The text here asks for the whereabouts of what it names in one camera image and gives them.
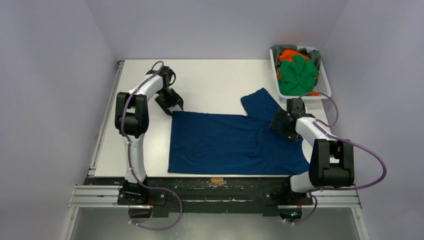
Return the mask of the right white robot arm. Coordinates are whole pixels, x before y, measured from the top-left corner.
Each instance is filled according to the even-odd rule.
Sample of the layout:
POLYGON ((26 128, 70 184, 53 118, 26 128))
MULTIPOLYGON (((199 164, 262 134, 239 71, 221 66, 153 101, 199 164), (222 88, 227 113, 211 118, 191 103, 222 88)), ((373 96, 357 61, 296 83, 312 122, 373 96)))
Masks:
POLYGON ((312 190, 351 187, 355 181, 354 147, 331 136, 313 114, 306 112, 302 99, 286 101, 286 109, 274 116, 271 130, 277 130, 289 140, 305 140, 312 147, 308 171, 291 176, 290 184, 281 189, 280 196, 288 204, 312 190))

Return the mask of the blue t shirt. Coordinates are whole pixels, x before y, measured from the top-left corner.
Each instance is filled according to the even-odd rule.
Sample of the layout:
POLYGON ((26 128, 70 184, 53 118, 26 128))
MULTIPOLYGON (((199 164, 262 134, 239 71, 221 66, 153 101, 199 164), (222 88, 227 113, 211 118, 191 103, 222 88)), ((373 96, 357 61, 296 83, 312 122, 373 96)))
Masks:
POLYGON ((270 124, 279 104, 261 88, 243 96, 244 115, 176 111, 168 171, 205 175, 298 175, 309 169, 301 141, 270 124))

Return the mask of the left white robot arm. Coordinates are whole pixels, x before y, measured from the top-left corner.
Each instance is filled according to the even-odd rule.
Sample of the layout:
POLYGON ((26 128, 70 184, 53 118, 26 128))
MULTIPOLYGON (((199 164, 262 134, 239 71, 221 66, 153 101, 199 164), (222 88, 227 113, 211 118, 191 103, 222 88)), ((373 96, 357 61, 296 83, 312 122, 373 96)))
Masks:
POLYGON ((150 123, 148 103, 154 99, 169 116, 174 110, 183 110, 183 98, 171 87, 175 80, 175 72, 160 60, 137 86, 116 95, 114 125, 122 136, 126 156, 126 174, 120 193, 138 205, 149 199, 149 188, 144 182, 147 173, 143 149, 150 123))

